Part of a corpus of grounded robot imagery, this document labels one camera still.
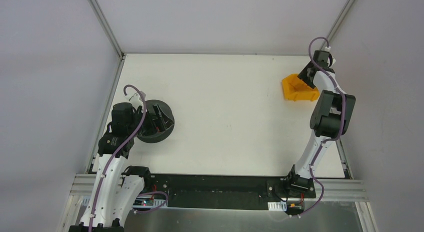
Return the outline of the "black cable spool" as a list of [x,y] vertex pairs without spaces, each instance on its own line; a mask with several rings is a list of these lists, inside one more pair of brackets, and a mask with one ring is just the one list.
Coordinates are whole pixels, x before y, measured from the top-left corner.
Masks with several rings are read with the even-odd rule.
[[[156,113],[155,104],[166,104],[166,105],[168,105],[164,101],[155,100],[155,99],[147,100],[146,106],[149,105],[149,104],[153,105],[155,113]],[[159,142],[165,140],[166,138],[168,138],[170,136],[170,134],[172,133],[174,127],[175,127],[175,119],[174,119],[171,108],[170,108],[170,111],[169,111],[169,115],[170,115],[170,118],[174,121],[174,125],[170,129],[168,129],[166,131],[160,131],[159,133],[154,134],[154,135],[142,135],[142,127],[141,127],[138,131],[137,138],[142,142],[150,143],[150,144],[159,143]],[[155,123],[158,126],[158,124],[159,124],[158,117],[155,120]]]

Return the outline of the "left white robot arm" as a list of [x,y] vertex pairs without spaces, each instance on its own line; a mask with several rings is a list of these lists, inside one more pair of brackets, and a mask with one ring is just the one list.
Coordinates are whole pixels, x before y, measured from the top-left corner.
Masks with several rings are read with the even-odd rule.
[[111,121],[98,142],[98,166],[88,206],[70,231],[124,231],[125,220],[139,194],[152,189],[149,168],[129,165],[129,153],[139,139],[158,143],[172,133],[175,119],[161,100],[113,105]]

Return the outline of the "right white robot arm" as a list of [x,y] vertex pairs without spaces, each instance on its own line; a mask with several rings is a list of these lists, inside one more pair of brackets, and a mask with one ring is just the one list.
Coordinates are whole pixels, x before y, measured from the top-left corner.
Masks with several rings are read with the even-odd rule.
[[299,74],[282,80],[284,98],[291,101],[315,101],[309,127],[311,136],[300,159],[282,182],[290,197],[314,192],[314,175],[319,162],[332,143],[349,127],[356,98],[338,84],[329,49],[316,50],[311,61]]

